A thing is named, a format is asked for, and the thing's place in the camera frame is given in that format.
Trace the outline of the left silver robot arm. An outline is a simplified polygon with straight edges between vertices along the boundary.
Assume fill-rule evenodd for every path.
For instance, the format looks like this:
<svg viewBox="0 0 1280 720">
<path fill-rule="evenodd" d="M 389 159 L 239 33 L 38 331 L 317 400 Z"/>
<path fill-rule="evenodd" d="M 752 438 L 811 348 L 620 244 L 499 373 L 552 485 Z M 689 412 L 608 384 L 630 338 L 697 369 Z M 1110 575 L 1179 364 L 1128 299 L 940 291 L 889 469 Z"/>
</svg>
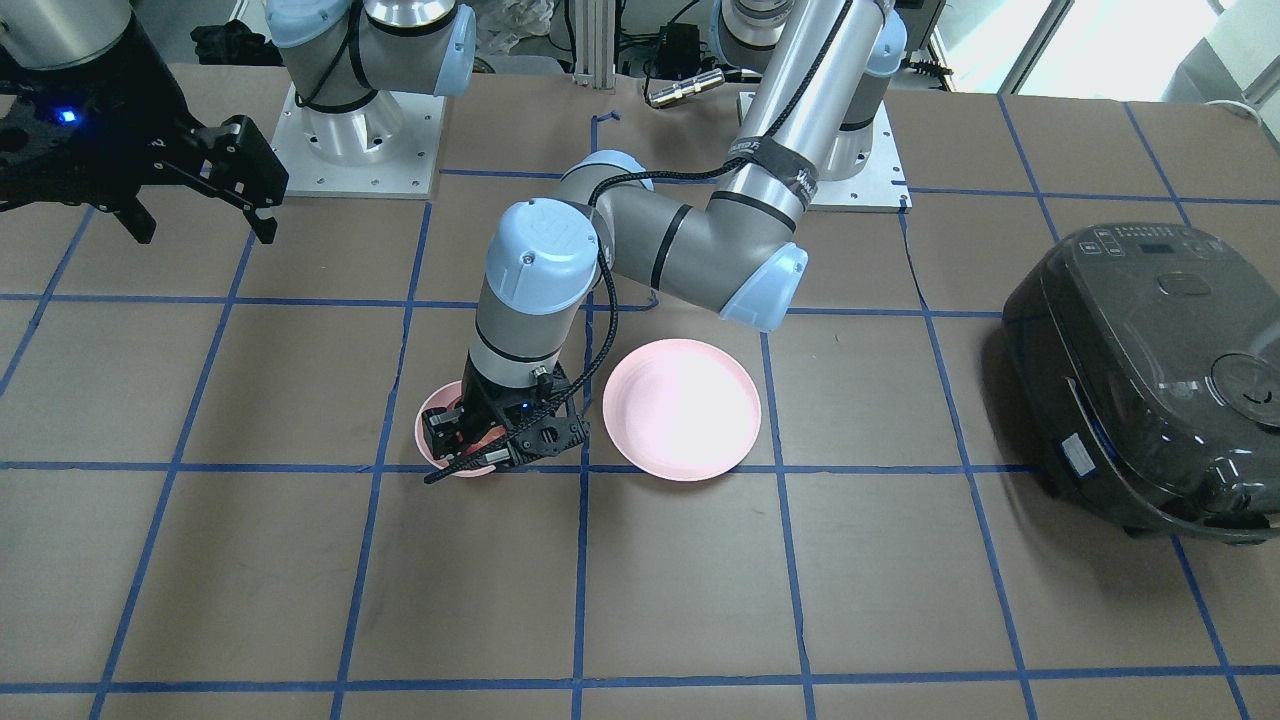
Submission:
<svg viewBox="0 0 1280 720">
<path fill-rule="evenodd" d="M 428 482 L 554 457 L 586 439 L 579 389 L 604 364 L 618 278 L 756 331 L 785 318 L 806 265 L 796 225 L 823 184 L 860 174 L 906 51 L 891 1 L 721 1 L 716 38 L 762 73 L 704 208 L 600 150 L 549 197 L 509 206 L 485 256 L 453 407 L 420 413 Z"/>
</svg>

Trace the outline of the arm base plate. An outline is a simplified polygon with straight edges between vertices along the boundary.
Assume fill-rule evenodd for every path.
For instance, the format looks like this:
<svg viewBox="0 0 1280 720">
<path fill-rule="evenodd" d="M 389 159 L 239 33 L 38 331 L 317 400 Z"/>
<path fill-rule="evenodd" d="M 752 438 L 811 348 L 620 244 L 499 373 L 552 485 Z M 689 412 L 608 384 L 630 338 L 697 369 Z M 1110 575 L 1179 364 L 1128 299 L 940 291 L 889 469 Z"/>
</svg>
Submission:
<svg viewBox="0 0 1280 720">
<path fill-rule="evenodd" d="M 426 200 L 433 195 L 445 97 L 381 91 L 364 108 L 301 108 L 289 87 L 271 149 L 289 173 L 285 196 Z"/>
<path fill-rule="evenodd" d="M 884 95 L 813 85 L 797 100 L 759 90 L 745 102 L 730 156 L 742 165 L 716 186 L 797 222 L 805 211 L 887 211 L 911 205 Z"/>
</svg>

